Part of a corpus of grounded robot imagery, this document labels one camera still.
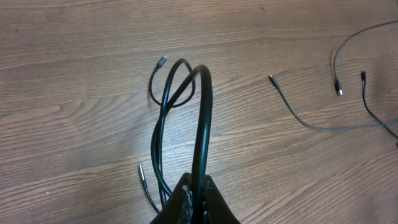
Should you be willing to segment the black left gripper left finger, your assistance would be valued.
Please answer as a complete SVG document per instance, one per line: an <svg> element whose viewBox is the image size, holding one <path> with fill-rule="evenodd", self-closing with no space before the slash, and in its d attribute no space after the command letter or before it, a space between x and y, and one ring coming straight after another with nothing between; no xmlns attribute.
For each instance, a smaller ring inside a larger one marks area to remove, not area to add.
<svg viewBox="0 0 398 224"><path fill-rule="evenodd" d="M166 206L160 213L150 222L150 224L176 224L182 217L182 209L186 191L185 186L189 190L191 182L191 174L186 172L182 175L179 182L175 186L171 196L169 197Z"/></svg>

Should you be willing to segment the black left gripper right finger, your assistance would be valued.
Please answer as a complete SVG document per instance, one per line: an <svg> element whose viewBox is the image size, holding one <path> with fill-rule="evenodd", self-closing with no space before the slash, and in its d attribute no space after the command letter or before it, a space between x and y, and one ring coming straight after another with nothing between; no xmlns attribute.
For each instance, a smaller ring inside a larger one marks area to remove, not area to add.
<svg viewBox="0 0 398 224"><path fill-rule="evenodd" d="M240 224L209 175L205 176L203 222L206 224Z"/></svg>

